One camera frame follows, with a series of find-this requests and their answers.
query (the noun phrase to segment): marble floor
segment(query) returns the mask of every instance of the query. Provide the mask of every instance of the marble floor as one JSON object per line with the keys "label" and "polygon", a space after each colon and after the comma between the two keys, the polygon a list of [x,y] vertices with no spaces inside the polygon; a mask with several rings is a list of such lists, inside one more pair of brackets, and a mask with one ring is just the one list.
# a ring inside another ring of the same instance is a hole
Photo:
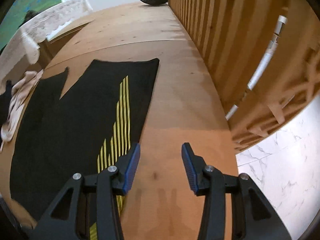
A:
{"label": "marble floor", "polygon": [[297,240],[320,209],[320,96],[236,157],[239,173],[251,176]]}

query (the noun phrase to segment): silver bolt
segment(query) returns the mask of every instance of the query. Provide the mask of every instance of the silver bolt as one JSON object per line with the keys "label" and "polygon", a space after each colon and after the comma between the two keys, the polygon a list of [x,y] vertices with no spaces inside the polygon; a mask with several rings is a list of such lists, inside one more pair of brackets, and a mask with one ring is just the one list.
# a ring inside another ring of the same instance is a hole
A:
{"label": "silver bolt", "polygon": [[248,180],[249,179],[249,175],[246,174],[246,173],[241,173],[240,174],[240,178],[243,179],[243,180]]}
{"label": "silver bolt", "polygon": [[111,165],[108,167],[108,171],[110,171],[110,172],[115,172],[116,170],[117,170],[117,167],[114,165]]}
{"label": "silver bolt", "polygon": [[80,173],[75,173],[72,176],[73,179],[80,179],[81,178],[81,174]]}
{"label": "silver bolt", "polygon": [[212,165],[206,165],[204,169],[208,172],[212,172],[214,170],[214,167]]}

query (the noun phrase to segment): yellow striped pattern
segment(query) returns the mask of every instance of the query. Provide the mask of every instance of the yellow striped pattern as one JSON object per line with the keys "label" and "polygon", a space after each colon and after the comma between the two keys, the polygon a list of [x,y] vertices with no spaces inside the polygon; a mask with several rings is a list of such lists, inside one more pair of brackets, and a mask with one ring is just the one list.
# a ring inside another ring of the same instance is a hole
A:
{"label": "yellow striped pattern", "polygon": [[[110,139],[110,148],[105,139],[97,157],[98,173],[114,165],[118,158],[130,149],[130,101],[129,77],[126,76],[119,88],[119,101],[116,104],[116,121],[113,124],[113,136]],[[118,211],[121,213],[124,197],[117,196]],[[97,240],[97,224],[90,227],[90,240]]]}

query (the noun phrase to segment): lace tablecloth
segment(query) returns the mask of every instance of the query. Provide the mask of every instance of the lace tablecloth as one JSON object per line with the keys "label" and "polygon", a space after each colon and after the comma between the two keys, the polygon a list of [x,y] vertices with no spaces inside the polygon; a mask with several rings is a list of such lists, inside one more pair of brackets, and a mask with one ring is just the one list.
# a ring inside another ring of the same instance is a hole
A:
{"label": "lace tablecloth", "polygon": [[39,46],[59,26],[92,13],[88,0],[67,0],[38,14],[22,25],[8,42],[0,55],[0,81],[23,58],[27,56],[30,64],[39,59]]}

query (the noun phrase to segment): wooden tabletop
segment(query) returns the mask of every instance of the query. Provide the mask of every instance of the wooden tabletop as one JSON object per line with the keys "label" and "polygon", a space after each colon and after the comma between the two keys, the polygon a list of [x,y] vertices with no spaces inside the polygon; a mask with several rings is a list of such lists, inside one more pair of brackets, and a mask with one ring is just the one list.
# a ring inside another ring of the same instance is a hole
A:
{"label": "wooden tabletop", "polygon": [[[223,173],[238,175],[231,134],[217,91],[194,43],[168,6],[142,3],[101,11],[76,34],[44,71],[43,78],[69,67],[62,94],[93,59],[160,59],[148,116],[141,135],[141,157],[122,214],[125,239],[197,239],[204,198],[189,188],[181,145]],[[10,163],[14,141],[0,154],[0,191],[10,198]],[[231,205],[227,198],[226,238],[231,239]],[[12,204],[19,219],[27,219]]]}

